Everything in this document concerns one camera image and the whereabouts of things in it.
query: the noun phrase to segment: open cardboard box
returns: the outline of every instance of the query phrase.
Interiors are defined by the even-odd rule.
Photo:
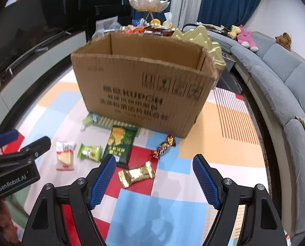
[[[185,138],[218,71],[192,42],[111,33],[71,55],[89,112]]]

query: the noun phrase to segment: plush toy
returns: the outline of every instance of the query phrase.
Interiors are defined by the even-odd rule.
[[[288,51],[291,50],[291,36],[287,32],[276,37],[275,39],[282,47],[286,48]]]
[[[228,32],[228,37],[235,40],[237,38],[237,34],[240,34],[240,33],[241,33],[241,29],[237,26],[232,25],[231,31]]]
[[[252,52],[257,52],[258,48],[257,48],[256,43],[252,39],[252,33],[249,31],[246,31],[242,25],[240,25],[239,28],[241,30],[241,33],[237,36],[238,42],[242,46],[249,48]]]

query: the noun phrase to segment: gray sofa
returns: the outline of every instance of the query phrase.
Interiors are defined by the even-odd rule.
[[[296,246],[305,237],[305,130],[295,119],[305,118],[305,60],[259,32],[252,34],[256,53],[209,33],[236,60],[235,68],[263,115],[279,167],[283,227]]]

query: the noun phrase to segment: screw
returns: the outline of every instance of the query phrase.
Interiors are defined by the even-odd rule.
[[[84,184],[85,180],[86,180],[85,177],[80,177],[76,180],[76,182],[77,182],[77,184],[82,185],[82,184]]]
[[[231,185],[231,184],[232,184],[232,180],[229,179],[229,178],[225,178],[225,179],[223,180],[223,182],[224,182],[224,184],[226,184],[226,185]]]
[[[265,189],[265,187],[264,187],[263,184],[257,184],[257,188],[258,188],[259,190],[264,190],[264,189]]]
[[[51,187],[52,187],[52,184],[51,184],[51,183],[47,183],[46,185],[44,185],[44,188],[45,188],[46,190],[51,189]]]

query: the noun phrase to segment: red candy wrapper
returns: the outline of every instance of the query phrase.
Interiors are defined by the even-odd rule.
[[[170,150],[170,147],[173,146],[176,146],[175,137],[173,135],[168,135],[166,137],[166,141],[158,145],[156,151],[151,151],[150,156],[159,159],[162,155],[166,154]]]

